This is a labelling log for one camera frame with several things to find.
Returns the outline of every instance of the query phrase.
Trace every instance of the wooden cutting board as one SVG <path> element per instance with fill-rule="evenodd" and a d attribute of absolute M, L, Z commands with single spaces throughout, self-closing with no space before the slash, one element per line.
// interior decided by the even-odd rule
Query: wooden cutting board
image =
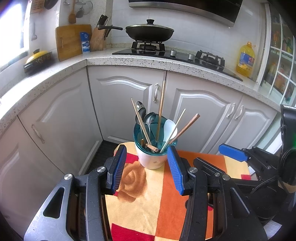
<path fill-rule="evenodd" d="M 75 24 L 57 27 L 57 54 L 59 61 L 63 61 L 82 54 L 80 32 L 87 32 L 91 38 L 90 24 Z"/>

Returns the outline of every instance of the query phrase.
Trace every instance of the table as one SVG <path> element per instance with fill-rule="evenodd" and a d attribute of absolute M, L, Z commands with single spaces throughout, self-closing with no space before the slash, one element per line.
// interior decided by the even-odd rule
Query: table
<path fill-rule="evenodd" d="M 157 170 L 145 169 L 138 161 L 135 143 L 123 144 L 127 148 L 127 158 L 120 186 L 115 195 L 106 195 L 113 240 L 179 240 L 188 196 L 181 196 L 176 190 L 167 161 Z M 181 150 L 178 154 L 186 158 L 191 166 L 196 157 L 201 157 L 233 178 L 251 179 L 245 162 L 227 156 Z M 208 207 L 206 239 L 212 237 L 212 232 L 213 209 Z"/>

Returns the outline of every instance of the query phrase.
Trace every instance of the speckled countertop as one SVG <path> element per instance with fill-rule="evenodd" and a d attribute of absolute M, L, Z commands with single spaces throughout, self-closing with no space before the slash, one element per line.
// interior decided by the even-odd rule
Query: speckled countertop
<path fill-rule="evenodd" d="M 148 56 L 112 55 L 113 52 L 122 49 L 123 48 L 113 48 L 79 55 L 63 62 L 56 63 L 49 68 L 20 81 L 0 99 L 0 136 L 13 122 L 15 117 L 48 88 L 72 73 L 92 65 L 146 67 L 187 74 L 240 91 L 265 103 L 273 109 L 280 111 L 279 105 L 267 98 L 266 94 L 260 93 L 260 89 L 256 90 L 255 83 L 247 78 L 244 78 L 244 81 L 241 82 L 214 70 L 176 60 Z"/>

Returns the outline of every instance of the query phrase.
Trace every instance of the cabinet handle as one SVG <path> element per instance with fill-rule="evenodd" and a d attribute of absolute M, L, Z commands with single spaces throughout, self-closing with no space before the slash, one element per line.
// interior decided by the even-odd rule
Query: cabinet handle
<path fill-rule="evenodd" d="M 157 91 L 158 91 L 158 88 L 159 88 L 159 84 L 156 84 L 155 85 L 155 93 L 154 93 L 154 103 L 157 103 Z"/>
<path fill-rule="evenodd" d="M 235 117 L 235 120 L 237 120 L 240 116 L 241 116 L 241 114 L 242 114 L 242 109 L 244 108 L 244 106 L 242 105 L 241 106 L 241 110 L 240 110 L 240 112 L 239 112 L 239 115 L 237 116 L 237 117 Z"/>
<path fill-rule="evenodd" d="M 232 109 L 231 109 L 231 112 L 229 113 L 229 115 L 226 116 L 227 119 L 233 114 L 234 108 L 235 108 L 235 103 L 233 103 Z"/>
<path fill-rule="evenodd" d="M 36 135 L 41 140 L 41 143 L 44 144 L 44 139 L 42 138 L 42 135 L 39 133 L 39 131 L 36 130 L 36 127 L 34 126 L 34 124 L 31 125 L 31 128 L 33 129 L 33 131 L 35 131 Z"/>

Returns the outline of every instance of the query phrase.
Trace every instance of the yellow oil bottle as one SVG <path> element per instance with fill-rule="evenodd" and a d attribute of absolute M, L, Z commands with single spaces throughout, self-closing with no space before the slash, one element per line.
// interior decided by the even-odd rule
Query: yellow oil bottle
<path fill-rule="evenodd" d="M 254 65 L 255 53 L 252 49 L 252 43 L 248 42 L 239 50 L 236 71 L 243 76 L 250 77 Z"/>

